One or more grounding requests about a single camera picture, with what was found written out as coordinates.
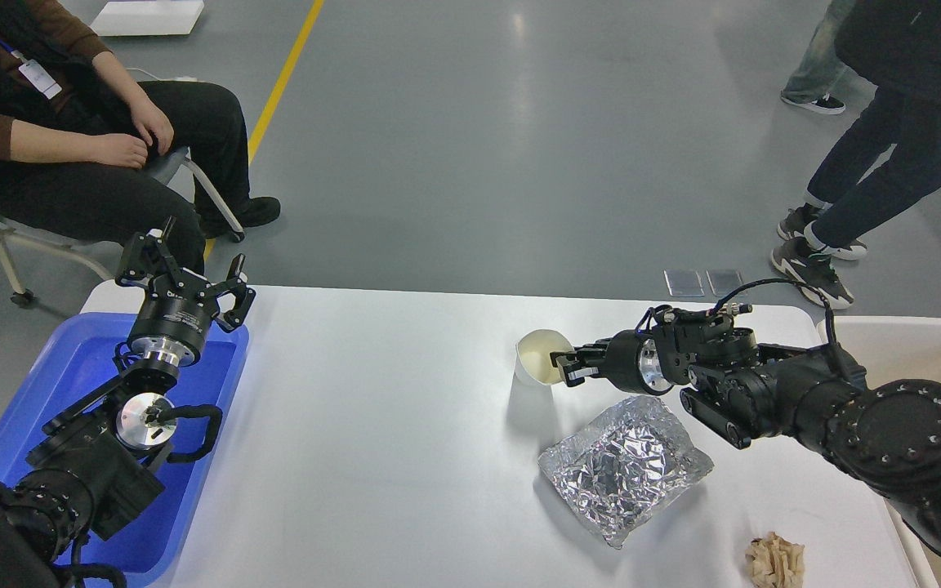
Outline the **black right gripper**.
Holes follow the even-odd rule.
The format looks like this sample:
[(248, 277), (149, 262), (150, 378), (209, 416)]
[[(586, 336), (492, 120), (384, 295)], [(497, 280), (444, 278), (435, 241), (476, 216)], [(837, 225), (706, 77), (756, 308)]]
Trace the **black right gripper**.
[[(631, 394), (665, 394), (675, 384), (663, 375), (656, 342), (642, 332), (625, 330), (611, 339), (601, 339), (572, 350), (551, 351), (552, 366), (560, 366), (560, 375), (568, 387), (587, 379), (606, 379), (613, 386)], [(597, 366), (604, 365), (604, 373)]]

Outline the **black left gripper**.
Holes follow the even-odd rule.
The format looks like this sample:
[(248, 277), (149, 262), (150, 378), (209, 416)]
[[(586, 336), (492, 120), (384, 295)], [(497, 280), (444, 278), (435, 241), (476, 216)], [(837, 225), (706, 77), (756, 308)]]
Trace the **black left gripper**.
[[(127, 338), (130, 350), (146, 359), (159, 356), (172, 365), (188, 366), (201, 358), (212, 321), (223, 332), (238, 330), (246, 323), (256, 291), (243, 272), (245, 254), (233, 257), (228, 274), (219, 283), (188, 276), (167, 246), (175, 223), (175, 217), (169, 216), (161, 229), (134, 234), (123, 247), (115, 283), (146, 289)], [(220, 300), (227, 297), (232, 306), (223, 311)]]

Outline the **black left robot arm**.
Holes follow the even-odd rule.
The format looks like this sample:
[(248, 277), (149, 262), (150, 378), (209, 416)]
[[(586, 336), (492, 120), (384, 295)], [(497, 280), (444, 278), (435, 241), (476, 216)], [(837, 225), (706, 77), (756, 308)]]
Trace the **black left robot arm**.
[(117, 567), (82, 562), (89, 536), (107, 540), (152, 505), (165, 488), (161, 465), (193, 464), (216, 446), (223, 410), (176, 406), (167, 394), (201, 358), (213, 324), (242, 327), (256, 292), (243, 254), (217, 283), (181, 267), (167, 246), (172, 226), (123, 249), (116, 283), (145, 298), (116, 347), (117, 375), (46, 421), (30, 472), (15, 487), (0, 483), (0, 587), (126, 586)]

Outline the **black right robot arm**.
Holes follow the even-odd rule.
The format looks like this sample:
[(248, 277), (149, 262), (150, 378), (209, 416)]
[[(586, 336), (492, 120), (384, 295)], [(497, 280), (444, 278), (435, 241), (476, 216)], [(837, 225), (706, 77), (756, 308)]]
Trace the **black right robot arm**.
[(734, 317), (751, 306), (725, 295), (709, 310), (658, 305), (631, 330), (552, 351), (564, 383), (604, 377), (618, 390), (662, 395), (680, 385), (687, 413), (737, 449), (786, 435), (896, 509), (941, 557), (941, 384), (899, 379), (870, 390), (836, 338), (811, 349), (759, 344)]

